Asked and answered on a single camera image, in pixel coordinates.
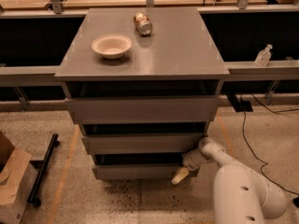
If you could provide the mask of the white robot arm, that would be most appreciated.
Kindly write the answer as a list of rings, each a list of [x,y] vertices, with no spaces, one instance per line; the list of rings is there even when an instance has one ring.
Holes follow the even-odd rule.
[[[183,155],[172,183],[178,184],[209,161],[220,167],[213,183],[216,224],[265,224],[267,219],[280,218],[286,212],[282,188],[233,158],[209,137],[202,138],[196,149]]]

